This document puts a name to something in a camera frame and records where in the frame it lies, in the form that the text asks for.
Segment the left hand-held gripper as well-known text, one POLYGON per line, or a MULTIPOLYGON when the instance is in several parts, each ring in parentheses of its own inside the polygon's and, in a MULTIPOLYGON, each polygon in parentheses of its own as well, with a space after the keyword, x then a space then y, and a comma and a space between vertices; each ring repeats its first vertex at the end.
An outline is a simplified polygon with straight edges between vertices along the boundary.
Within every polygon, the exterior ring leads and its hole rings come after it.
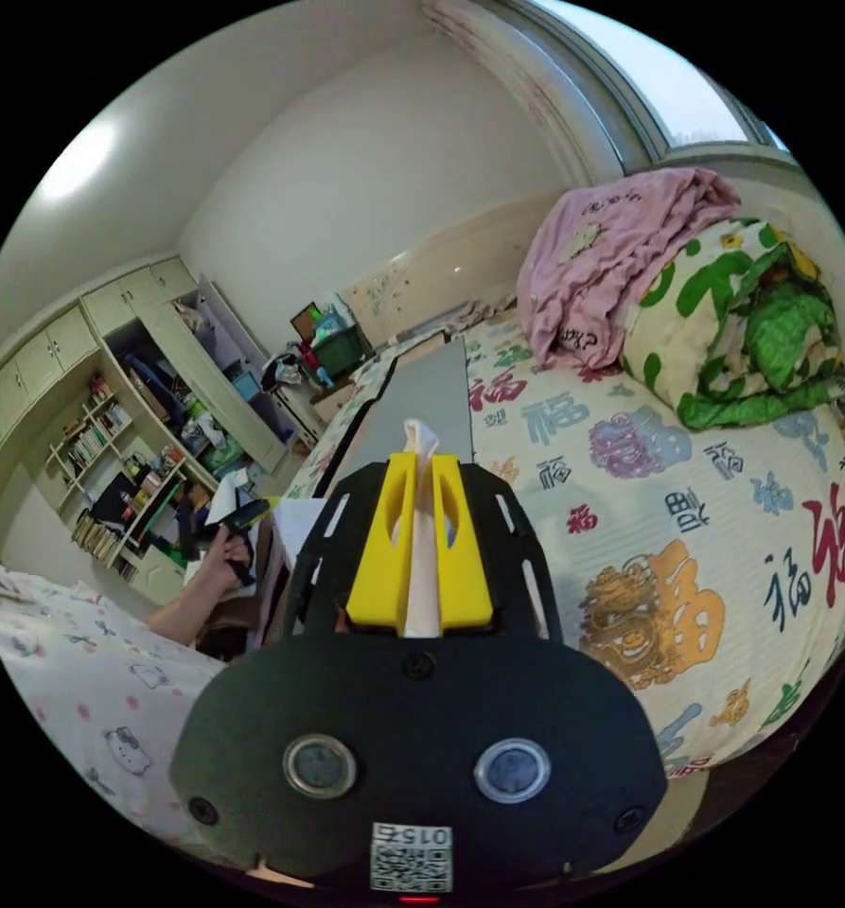
POLYGON ((205 554, 214 539, 218 526, 220 524, 226 526, 232 533, 238 533, 245 539, 252 554, 251 576, 243 578, 239 585, 254 585, 255 544, 252 542, 252 529, 257 528, 273 512, 279 501, 279 497, 252 499, 237 507, 219 521, 203 523, 193 534, 193 553, 197 555, 205 554))

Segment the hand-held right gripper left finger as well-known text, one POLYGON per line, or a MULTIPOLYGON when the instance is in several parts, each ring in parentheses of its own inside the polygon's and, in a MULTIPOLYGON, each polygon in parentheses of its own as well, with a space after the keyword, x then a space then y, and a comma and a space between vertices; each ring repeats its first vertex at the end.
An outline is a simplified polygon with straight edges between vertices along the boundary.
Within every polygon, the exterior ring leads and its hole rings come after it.
POLYGON ((363 629, 405 631, 413 560, 416 454, 397 452, 382 482, 354 583, 345 607, 363 629))

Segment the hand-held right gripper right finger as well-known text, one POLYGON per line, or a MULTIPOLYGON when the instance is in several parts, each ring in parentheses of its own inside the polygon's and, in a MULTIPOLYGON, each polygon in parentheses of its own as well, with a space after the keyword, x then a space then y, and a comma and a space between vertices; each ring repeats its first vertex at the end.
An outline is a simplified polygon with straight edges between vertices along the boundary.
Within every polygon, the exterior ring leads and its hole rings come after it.
POLYGON ((439 627, 478 632, 493 618, 475 522, 457 457, 431 459, 439 627))

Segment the person's left hand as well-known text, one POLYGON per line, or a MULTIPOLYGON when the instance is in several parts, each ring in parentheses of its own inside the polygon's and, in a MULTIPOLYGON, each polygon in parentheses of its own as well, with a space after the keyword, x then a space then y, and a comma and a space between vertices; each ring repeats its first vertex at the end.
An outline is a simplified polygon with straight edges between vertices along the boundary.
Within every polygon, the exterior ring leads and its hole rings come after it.
POLYGON ((245 539, 220 524, 202 557, 199 575, 204 587, 219 595, 250 577, 251 563, 252 554, 245 539))

